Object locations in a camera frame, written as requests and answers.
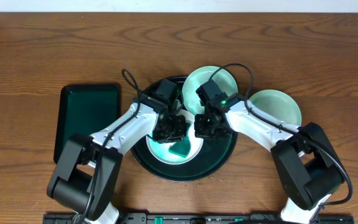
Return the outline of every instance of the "round black tray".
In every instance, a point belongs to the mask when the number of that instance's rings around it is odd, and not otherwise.
[[[167,79],[182,88],[186,78],[187,76],[181,76]],[[145,93],[155,90],[160,82],[161,80],[151,84],[146,88]],[[166,164],[155,158],[147,147],[145,137],[135,144],[132,153],[142,167],[150,173],[166,180],[188,182],[211,175],[223,166],[233,152],[236,142],[237,132],[233,132],[228,137],[205,139],[197,156],[180,165]]]

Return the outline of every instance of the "wooden table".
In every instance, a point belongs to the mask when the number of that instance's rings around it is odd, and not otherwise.
[[[46,195],[59,94],[70,83],[117,82],[122,111],[135,91],[205,65],[239,62],[255,89],[278,89],[298,102],[303,124],[320,124],[354,184],[352,200],[324,213],[358,224],[358,14],[0,13],[0,223],[40,223],[69,212]],[[245,92],[249,76],[230,69]],[[341,187],[331,200],[345,197]],[[112,200],[152,213],[279,212],[287,200],[271,155],[239,136],[212,176],[169,182],[124,157]]]

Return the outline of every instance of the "wooden tabletop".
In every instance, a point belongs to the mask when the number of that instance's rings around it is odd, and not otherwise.
[[[244,63],[256,90],[276,89],[299,104],[303,124],[326,131],[353,185],[352,200],[323,213],[358,224],[358,14],[0,13],[0,223],[40,223],[69,212],[46,195],[60,90],[115,82],[122,112],[135,91],[205,65]],[[249,76],[230,71],[245,93]],[[347,194],[343,185],[330,200]],[[239,136],[228,162],[205,179],[169,182],[125,155],[112,199],[151,213],[279,212],[287,201],[272,157]]]

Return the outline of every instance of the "white wall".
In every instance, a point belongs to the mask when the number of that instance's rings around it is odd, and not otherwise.
[[[358,12],[358,0],[0,0],[0,12]]]

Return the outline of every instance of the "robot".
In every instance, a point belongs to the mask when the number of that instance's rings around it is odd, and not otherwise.
[[[212,79],[220,69],[232,65],[242,66],[251,74],[250,88],[245,96],[238,93],[227,96]],[[205,112],[195,116],[195,135],[205,139],[219,138],[235,131],[270,151],[283,189],[289,197],[280,214],[281,221],[277,223],[314,223],[324,205],[348,201],[352,195],[349,176],[323,129],[315,123],[304,127],[289,124],[254,106],[248,100],[253,75],[245,65],[235,63],[220,69],[196,91]],[[137,97],[129,110],[97,133],[73,135],[66,143],[50,179],[47,195],[82,214],[77,215],[72,223],[117,223],[120,213],[110,199],[123,155],[150,133],[157,142],[182,141],[186,135],[185,118],[177,115],[179,87],[171,81],[162,80],[152,94],[146,95],[131,78]],[[311,153],[314,158],[303,164],[300,157]],[[77,166],[87,164],[95,167],[94,176],[77,169]],[[349,187],[347,198],[326,202],[344,182]]]

